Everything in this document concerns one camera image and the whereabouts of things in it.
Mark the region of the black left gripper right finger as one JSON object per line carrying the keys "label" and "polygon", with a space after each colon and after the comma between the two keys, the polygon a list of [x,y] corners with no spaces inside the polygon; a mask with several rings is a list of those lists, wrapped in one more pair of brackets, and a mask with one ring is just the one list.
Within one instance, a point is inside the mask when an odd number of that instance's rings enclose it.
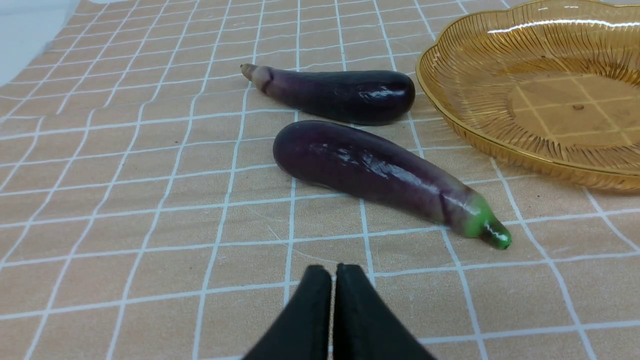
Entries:
{"label": "black left gripper right finger", "polygon": [[335,360],[434,360],[387,307],[357,264],[336,267]]}

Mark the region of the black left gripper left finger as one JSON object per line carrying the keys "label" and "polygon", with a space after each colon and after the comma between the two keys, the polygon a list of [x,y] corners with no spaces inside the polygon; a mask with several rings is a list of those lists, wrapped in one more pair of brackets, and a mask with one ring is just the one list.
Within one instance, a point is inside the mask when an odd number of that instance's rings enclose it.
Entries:
{"label": "black left gripper left finger", "polygon": [[293,296],[245,360],[326,360],[329,352],[332,277],[307,266]]}

